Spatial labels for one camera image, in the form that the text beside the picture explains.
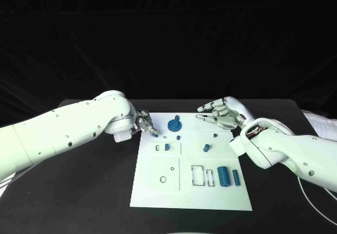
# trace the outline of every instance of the black tabletop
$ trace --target black tabletop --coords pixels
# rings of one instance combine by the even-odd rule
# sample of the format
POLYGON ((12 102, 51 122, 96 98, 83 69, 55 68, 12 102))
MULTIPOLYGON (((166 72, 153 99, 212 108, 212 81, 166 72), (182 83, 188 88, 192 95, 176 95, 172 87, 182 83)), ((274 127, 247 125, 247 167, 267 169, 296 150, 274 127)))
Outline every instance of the black tabletop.
MULTIPOLYGON (((197 112, 212 100, 133 100, 152 112, 197 112)), ((65 100, 60 106, 78 102, 65 100)), ((257 117, 280 120, 299 135, 316 135, 292 100, 243 100, 257 117)), ((335 233, 300 190, 296 175, 277 164, 264 170, 240 157, 253 212, 130 207, 140 134, 116 143, 106 133, 50 158, 9 186, 0 198, 0 233, 165 234, 174 232, 335 233)), ((303 182, 322 212, 337 221, 337 204, 323 188, 303 182)))

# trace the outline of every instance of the white cable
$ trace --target white cable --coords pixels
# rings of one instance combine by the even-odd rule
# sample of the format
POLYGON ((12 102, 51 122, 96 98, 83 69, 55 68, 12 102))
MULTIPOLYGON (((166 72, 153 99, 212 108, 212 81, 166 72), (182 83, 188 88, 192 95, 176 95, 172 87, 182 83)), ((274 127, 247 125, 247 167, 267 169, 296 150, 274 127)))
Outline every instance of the white cable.
POLYGON ((0 189, 4 187, 6 187, 8 185, 11 185, 38 165, 41 162, 38 162, 37 164, 34 164, 19 175, 17 175, 14 178, 5 180, 0 182, 0 189))
POLYGON ((326 189, 326 191, 329 192, 329 194, 332 195, 332 197, 336 199, 337 201, 337 197, 333 195, 333 193, 326 189))
POLYGON ((312 203, 312 201, 310 201, 310 199, 309 199, 309 197, 307 197, 307 194, 306 194, 306 192, 305 192, 305 187, 303 187, 303 184, 302 184, 302 181, 300 181, 300 177, 297 177, 297 178, 299 178, 300 187, 302 187, 305 196, 306 196, 306 198, 307 198, 307 200, 309 200, 309 203, 312 204, 312 206, 315 207, 315 209, 316 209, 316 211, 320 213, 320 215, 322 215, 335 225, 337 225, 337 223, 335 223, 335 222, 323 215, 323 213, 319 211, 319 209, 318 209, 316 206, 313 205, 313 203, 312 203))

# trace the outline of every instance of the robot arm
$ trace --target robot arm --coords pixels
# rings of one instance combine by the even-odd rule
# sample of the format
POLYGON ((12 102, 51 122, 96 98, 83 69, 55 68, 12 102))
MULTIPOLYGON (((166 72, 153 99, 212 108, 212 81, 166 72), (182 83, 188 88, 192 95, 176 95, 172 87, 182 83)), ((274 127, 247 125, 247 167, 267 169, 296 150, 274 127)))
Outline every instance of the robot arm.
POLYGON ((104 92, 94 100, 64 106, 0 128, 0 181, 24 168, 97 139, 106 131, 117 142, 138 131, 159 134, 149 111, 135 108, 125 93, 104 92))
POLYGON ((337 192, 336 141, 318 136, 296 136, 277 120, 256 119, 234 97, 208 103, 198 111, 212 108, 212 117, 198 115, 197 118, 225 129, 243 128, 241 135, 230 143, 240 156, 247 153, 264 169, 283 163, 302 179, 337 192))

